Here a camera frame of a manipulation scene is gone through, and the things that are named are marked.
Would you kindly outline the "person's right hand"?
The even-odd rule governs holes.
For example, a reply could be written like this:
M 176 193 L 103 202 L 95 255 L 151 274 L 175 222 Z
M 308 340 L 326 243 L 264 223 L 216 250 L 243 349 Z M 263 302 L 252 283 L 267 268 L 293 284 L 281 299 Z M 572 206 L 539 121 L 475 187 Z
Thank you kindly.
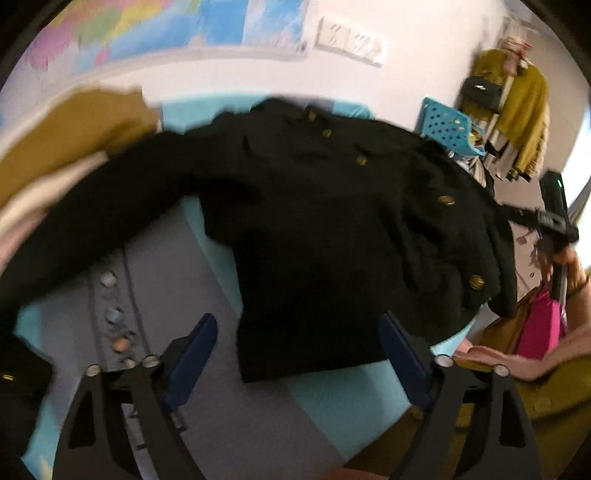
M 565 247 L 560 252 L 553 253 L 549 246 L 549 239 L 541 239 L 537 242 L 536 249 L 538 265 L 545 282 L 552 279 L 555 266 L 566 266 L 568 296 L 575 295 L 588 283 L 588 275 L 573 248 Z

